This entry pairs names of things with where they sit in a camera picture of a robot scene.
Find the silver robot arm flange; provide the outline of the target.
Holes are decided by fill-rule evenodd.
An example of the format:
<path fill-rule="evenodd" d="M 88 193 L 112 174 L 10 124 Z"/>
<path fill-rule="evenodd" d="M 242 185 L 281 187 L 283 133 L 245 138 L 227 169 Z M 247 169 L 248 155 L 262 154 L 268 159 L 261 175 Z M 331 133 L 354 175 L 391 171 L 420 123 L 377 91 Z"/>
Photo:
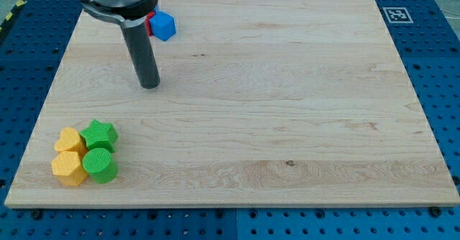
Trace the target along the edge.
<path fill-rule="evenodd" d="M 122 28 L 141 25 L 158 0 L 80 0 L 83 10 L 102 22 Z"/>

